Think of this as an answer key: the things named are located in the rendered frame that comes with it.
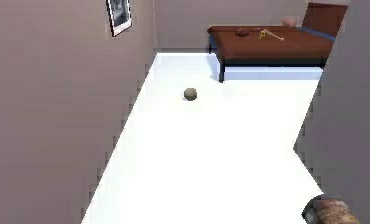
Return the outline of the yellow thin stick object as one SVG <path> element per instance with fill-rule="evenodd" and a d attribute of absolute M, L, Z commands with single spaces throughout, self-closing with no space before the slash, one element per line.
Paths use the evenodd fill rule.
<path fill-rule="evenodd" d="M 278 39 L 280 41 L 284 41 L 285 40 L 285 38 L 280 37 L 280 36 L 272 33 L 271 31 L 269 31 L 267 29 L 263 29 L 263 30 L 260 31 L 259 40 L 264 39 L 267 35 L 272 36 L 272 37 L 274 37 L 274 38 L 276 38 L 276 39 Z"/>

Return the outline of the brown bed with blue frame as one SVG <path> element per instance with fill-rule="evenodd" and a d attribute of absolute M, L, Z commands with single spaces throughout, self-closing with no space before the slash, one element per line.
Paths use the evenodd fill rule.
<path fill-rule="evenodd" d="M 225 81 L 228 67 L 319 67 L 323 68 L 340 30 L 348 7 L 340 4 L 310 2 L 300 27 L 280 26 L 211 26 L 209 51 L 220 64 L 218 81 Z M 260 31 L 267 29 L 285 38 L 280 41 L 267 35 L 259 40 Z M 249 32 L 246 37 L 237 30 Z"/>

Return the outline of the brown mottled round object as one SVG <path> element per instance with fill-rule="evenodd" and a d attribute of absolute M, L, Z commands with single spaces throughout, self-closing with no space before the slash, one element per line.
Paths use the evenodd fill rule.
<path fill-rule="evenodd" d="M 306 224 L 361 224 L 342 199 L 328 198 L 325 195 L 312 198 L 301 216 Z"/>

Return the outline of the framed black and white picture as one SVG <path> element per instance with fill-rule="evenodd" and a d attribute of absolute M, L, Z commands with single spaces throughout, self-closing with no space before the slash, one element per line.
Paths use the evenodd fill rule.
<path fill-rule="evenodd" d="M 132 25 L 129 0 L 106 0 L 112 36 L 116 37 Z"/>

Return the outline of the grey-brown ball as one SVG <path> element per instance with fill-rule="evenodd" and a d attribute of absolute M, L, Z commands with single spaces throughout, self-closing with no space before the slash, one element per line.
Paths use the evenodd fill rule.
<path fill-rule="evenodd" d="M 186 88 L 184 90 L 184 98 L 188 101 L 193 101 L 197 98 L 197 90 L 195 88 Z"/>

